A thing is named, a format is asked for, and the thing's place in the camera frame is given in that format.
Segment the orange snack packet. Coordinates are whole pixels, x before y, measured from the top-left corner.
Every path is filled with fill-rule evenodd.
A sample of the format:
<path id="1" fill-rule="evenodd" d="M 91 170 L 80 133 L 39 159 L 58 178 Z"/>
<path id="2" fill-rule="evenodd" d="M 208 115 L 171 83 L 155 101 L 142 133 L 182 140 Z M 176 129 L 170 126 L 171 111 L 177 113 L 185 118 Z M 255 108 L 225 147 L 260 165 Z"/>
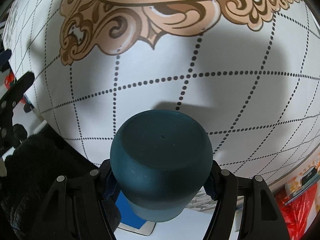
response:
<path id="1" fill-rule="evenodd" d="M 300 170 L 298 173 L 285 184 L 285 190 L 288 198 L 304 185 L 309 185 L 312 181 L 319 180 L 319 154 L 317 154 L 312 160 L 306 160 L 299 166 L 299 168 Z"/>

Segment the orange plastic bag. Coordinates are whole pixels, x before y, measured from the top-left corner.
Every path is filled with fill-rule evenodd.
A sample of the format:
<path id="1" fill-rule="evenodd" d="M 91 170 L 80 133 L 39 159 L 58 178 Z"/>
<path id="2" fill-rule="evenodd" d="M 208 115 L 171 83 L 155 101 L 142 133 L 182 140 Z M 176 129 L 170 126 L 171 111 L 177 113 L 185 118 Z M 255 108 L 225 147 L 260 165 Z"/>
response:
<path id="1" fill-rule="evenodd" d="M 319 213 L 319 183 L 316 183 L 291 203 L 284 188 L 274 195 L 284 217 L 290 239 L 301 239 Z"/>

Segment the blue floor mat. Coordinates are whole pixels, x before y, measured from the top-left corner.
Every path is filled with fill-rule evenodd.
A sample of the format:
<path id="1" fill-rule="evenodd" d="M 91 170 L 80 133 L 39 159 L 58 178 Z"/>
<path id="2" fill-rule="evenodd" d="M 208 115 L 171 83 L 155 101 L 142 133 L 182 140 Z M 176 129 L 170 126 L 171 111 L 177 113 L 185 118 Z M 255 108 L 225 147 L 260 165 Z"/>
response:
<path id="1" fill-rule="evenodd" d="M 138 217 L 133 212 L 128 200 L 121 191 L 116 200 L 116 207 L 119 209 L 121 215 L 120 222 L 122 224 L 125 224 L 135 229 L 140 229 L 146 223 L 146 220 Z"/>

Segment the dark teal cup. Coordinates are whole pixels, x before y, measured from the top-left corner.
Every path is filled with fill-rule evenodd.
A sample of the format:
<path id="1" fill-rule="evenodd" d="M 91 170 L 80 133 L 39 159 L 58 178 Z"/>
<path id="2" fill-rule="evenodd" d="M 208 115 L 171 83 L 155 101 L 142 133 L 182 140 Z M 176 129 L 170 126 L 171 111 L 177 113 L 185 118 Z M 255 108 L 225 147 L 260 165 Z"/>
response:
<path id="1" fill-rule="evenodd" d="M 183 211 L 209 177 L 212 145 L 193 118 L 150 110 L 118 129 L 110 162 L 133 212 L 144 220 L 166 222 Z"/>

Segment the floral diamond pattern tablecloth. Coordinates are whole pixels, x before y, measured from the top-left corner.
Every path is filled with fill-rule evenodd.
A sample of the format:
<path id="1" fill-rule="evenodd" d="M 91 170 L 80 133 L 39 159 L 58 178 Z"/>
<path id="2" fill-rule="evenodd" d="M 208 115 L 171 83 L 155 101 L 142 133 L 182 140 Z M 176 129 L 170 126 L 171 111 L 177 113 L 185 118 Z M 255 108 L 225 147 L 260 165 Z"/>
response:
<path id="1" fill-rule="evenodd" d="M 14 0 L 3 45 L 27 98 L 90 162 L 168 109 L 236 176 L 286 184 L 319 145 L 319 20 L 306 0 Z"/>

